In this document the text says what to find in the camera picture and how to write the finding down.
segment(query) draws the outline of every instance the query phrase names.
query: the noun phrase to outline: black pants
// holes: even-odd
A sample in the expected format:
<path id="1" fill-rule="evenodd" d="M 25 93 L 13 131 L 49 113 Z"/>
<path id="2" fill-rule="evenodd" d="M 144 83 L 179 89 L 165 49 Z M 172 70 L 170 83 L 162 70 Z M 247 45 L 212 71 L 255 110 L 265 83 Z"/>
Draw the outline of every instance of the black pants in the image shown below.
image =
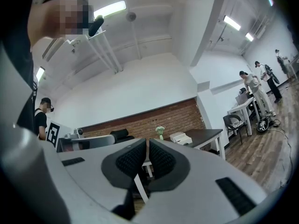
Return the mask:
<path id="1" fill-rule="evenodd" d="M 279 91 L 278 87 L 274 84 L 273 78 L 270 78 L 269 80 L 267 80 L 267 83 L 268 83 L 271 91 L 273 92 L 275 98 L 276 99 L 281 99 L 282 96 L 280 94 L 280 91 Z"/>

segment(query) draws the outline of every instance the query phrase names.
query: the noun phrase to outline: gray shirt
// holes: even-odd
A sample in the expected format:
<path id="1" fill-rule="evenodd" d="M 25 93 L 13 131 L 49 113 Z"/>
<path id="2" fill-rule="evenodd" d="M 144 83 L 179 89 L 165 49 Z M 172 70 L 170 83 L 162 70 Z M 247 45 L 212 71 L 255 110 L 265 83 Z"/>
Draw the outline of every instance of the gray shirt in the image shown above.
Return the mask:
<path id="1" fill-rule="evenodd" d="M 258 91 L 258 87 L 259 87 L 258 81 L 253 78 L 252 74 L 247 75 L 247 78 L 244 80 L 244 84 L 246 88 L 248 88 L 248 86 L 251 88 L 252 93 Z"/>

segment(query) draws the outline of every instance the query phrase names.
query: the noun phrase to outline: ceiling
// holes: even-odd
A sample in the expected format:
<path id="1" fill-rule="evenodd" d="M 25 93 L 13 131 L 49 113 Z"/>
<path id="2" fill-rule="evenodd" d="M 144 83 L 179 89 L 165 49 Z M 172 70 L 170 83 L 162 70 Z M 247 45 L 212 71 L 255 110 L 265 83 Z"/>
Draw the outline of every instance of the ceiling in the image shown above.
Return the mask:
<path id="1" fill-rule="evenodd" d="M 94 10 L 98 10 L 117 1 L 120 0 L 89 0 L 89 4 L 93 5 Z M 169 26 L 173 0 L 125 0 L 125 2 L 127 9 L 105 17 L 102 25 L 102 30 L 105 31 L 104 34 L 121 66 L 128 61 L 139 59 L 132 25 L 126 20 L 129 11 L 136 13 L 137 16 L 134 30 L 141 57 L 171 52 Z M 76 37 L 66 36 L 69 40 Z M 97 39 L 102 45 L 105 44 L 102 36 Z M 108 70 L 88 45 L 80 47 L 72 62 L 67 56 L 58 56 L 59 58 L 53 56 L 46 62 L 42 59 L 42 54 L 51 41 L 52 39 L 43 38 L 32 49 L 35 71 L 37 72 L 40 66 L 46 69 L 45 79 L 42 78 L 39 83 L 41 93 L 58 99 L 76 85 Z"/>
<path id="2" fill-rule="evenodd" d="M 245 35 L 248 32 L 253 35 L 261 21 L 263 21 L 262 26 L 269 23 L 273 10 L 268 0 L 224 0 L 218 22 L 206 50 L 241 55 L 244 48 L 250 45 L 250 41 Z M 240 31 L 230 25 L 226 26 L 223 21 L 225 15 L 241 26 Z"/>

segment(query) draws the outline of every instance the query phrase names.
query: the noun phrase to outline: wooden floor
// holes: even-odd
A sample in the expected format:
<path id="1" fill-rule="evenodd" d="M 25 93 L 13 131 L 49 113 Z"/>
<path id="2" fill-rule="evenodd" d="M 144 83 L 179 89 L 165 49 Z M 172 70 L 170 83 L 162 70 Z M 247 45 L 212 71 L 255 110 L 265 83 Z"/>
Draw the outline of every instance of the wooden floor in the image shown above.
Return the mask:
<path id="1" fill-rule="evenodd" d="M 269 96 L 281 127 L 288 136 L 292 147 L 292 162 L 295 163 L 299 154 L 299 82 L 285 83 L 279 86 L 283 99 L 275 104 L 273 94 Z M 256 127 L 257 120 L 251 122 Z M 237 134 L 229 140 L 230 146 L 225 150 L 226 160 L 242 172 L 257 181 L 266 192 L 271 193 L 284 185 L 291 172 L 290 147 L 281 128 L 271 128 L 265 133 L 259 133 L 252 128 L 252 135 L 247 137 L 242 129 L 243 145 Z M 134 199 L 135 210 L 138 212 L 144 202 L 140 198 Z"/>

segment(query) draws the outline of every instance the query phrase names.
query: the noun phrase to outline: white table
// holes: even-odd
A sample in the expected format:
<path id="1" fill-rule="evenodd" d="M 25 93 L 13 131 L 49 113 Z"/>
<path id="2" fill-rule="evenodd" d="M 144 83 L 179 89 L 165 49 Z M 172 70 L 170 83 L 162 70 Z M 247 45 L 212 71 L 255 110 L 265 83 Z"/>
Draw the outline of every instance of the white table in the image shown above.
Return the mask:
<path id="1" fill-rule="evenodd" d="M 252 135 L 252 130 L 251 130 L 251 125 L 250 125 L 249 115 L 248 115 L 248 112 L 247 112 L 247 106 L 249 106 L 251 102 L 253 103 L 254 110 L 256 111 L 257 121 L 260 121 L 260 117 L 259 117 L 258 112 L 257 112 L 257 108 L 256 108 L 254 97 L 249 98 L 244 104 L 238 105 L 237 107 L 232 108 L 231 110 L 228 111 L 229 114 L 234 113 L 236 111 L 241 111 L 242 112 L 244 120 L 247 123 L 248 135 Z"/>

